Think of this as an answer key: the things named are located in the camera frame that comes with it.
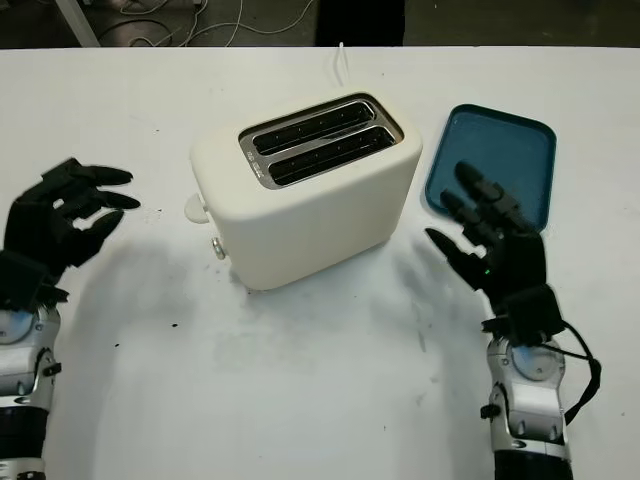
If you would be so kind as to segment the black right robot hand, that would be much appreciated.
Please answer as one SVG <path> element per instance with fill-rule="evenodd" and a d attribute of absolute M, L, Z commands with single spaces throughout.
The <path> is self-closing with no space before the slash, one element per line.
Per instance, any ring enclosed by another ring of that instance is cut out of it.
<path fill-rule="evenodd" d="M 504 299 L 546 283 L 545 248 L 541 235 L 522 215 L 520 204 L 498 183 L 466 161 L 454 169 L 459 184 L 473 200 L 469 206 L 446 189 L 440 200 L 462 234 L 485 254 L 467 253 L 447 235 L 427 228 L 426 235 L 452 269 L 475 291 L 481 290 L 500 310 Z"/>

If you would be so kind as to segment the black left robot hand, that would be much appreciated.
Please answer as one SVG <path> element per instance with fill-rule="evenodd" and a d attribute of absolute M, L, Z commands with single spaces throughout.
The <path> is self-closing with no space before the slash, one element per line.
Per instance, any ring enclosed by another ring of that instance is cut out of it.
<path fill-rule="evenodd" d="M 44 266 L 47 281 L 57 284 L 68 267 L 79 267 L 100 251 L 127 210 L 140 206 L 106 189 L 132 180 L 126 170 L 63 161 L 14 200 L 4 247 Z"/>

